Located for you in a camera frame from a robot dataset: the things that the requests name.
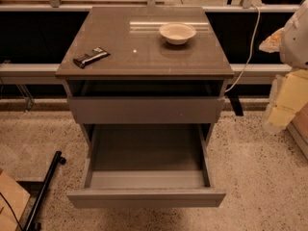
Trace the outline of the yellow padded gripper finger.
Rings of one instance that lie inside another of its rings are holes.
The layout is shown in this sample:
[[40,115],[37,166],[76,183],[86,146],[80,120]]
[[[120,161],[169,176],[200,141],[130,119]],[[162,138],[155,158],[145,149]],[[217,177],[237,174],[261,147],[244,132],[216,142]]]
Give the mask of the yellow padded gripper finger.
[[268,133],[279,133],[307,103],[307,70],[292,71],[285,76],[276,75],[271,84],[263,128]]
[[274,53],[279,51],[280,42],[284,29],[280,28],[268,36],[265,40],[259,45],[259,49],[263,52]]

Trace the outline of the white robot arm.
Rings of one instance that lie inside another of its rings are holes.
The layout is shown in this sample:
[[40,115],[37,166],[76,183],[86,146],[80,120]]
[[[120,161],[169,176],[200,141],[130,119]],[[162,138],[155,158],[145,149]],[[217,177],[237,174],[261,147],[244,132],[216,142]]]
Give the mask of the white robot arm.
[[271,134],[279,133],[308,102],[308,1],[259,46],[264,52],[278,52],[280,61],[292,70],[277,75],[271,84],[269,104],[263,127]]

